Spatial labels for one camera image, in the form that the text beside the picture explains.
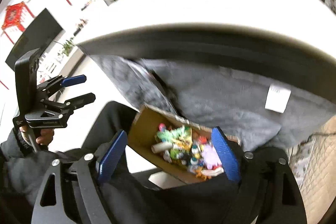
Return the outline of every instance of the silver screw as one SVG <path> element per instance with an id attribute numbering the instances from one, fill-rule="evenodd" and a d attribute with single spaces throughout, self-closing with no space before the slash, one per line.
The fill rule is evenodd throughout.
<path id="1" fill-rule="evenodd" d="M 92 153 L 86 154 L 86 155 L 84 156 L 84 159 L 85 159 L 85 160 L 92 160 L 92 159 L 93 159 L 93 154 L 92 154 Z"/>
<path id="2" fill-rule="evenodd" d="M 247 152 L 244 153 L 244 157 L 247 158 L 247 159 L 253 159 L 253 153 L 247 151 Z"/>
<path id="3" fill-rule="evenodd" d="M 282 165 L 285 165 L 287 162 L 284 158 L 280 158 L 279 163 L 282 164 Z"/>
<path id="4" fill-rule="evenodd" d="M 51 163 L 52 166 L 57 166 L 59 165 L 59 160 L 53 160 Z"/>

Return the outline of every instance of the cardboard box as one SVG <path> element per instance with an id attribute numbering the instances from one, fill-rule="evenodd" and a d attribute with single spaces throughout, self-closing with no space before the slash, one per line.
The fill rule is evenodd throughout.
<path id="1" fill-rule="evenodd" d="M 202 182 L 203 179 L 187 171 L 183 166 L 166 162 L 160 154 L 152 152 L 152 145 L 156 144 L 155 135 L 158 132 L 158 125 L 164 123 L 166 127 L 181 127 L 182 125 L 190 126 L 193 131 L 201 136 L 211 138 L 211 128 L 200 126 L 190 122 L 187 119 L 179 117 L 169 112 L 165 112 L 157 107 L 143 105 L 132 123 L 128 134 L 128 146 L 131 147 L 140 156 L 150 161 L 163 171 L 173 175 L 185 183 Z M 240 145 L 240 139 L 234 136 L 227 136 L 229 140 L 236 141 Z"/>

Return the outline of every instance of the beige quilted mat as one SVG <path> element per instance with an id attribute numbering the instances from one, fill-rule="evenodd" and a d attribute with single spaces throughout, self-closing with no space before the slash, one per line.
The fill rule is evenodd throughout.
<path id="1" fill-rule="evenodd" d="M 336 196 L 336 116 L 316 135 L 311 158 L 301 184 L 308 224 L 317 224 Z"/>

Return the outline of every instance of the box of toys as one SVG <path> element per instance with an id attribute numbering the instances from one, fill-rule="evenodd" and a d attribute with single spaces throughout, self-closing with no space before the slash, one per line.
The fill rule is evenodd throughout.
<path id="1" fill-rule="evenodd" d="M 128 145 L 163 171 L 185 183 L 205 181 L 224 172 L 211 143 L 211 128 L 144 105 L 128 134 Z M 226 137 L 239 145 L 240 139 Z"/>

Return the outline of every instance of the human hand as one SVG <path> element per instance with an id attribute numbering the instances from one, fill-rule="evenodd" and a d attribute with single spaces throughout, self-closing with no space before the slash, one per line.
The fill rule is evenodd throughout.
<path id="1" fill-rule="evenodd" d="M 27 126 L 20 127 L 20 131 L 25 133 L 27 131 Z M 49 145 L 54 138 L 54 130 L 50 128 L 41 129 L 41 136 L 36 139 L 37 144 Z"/>

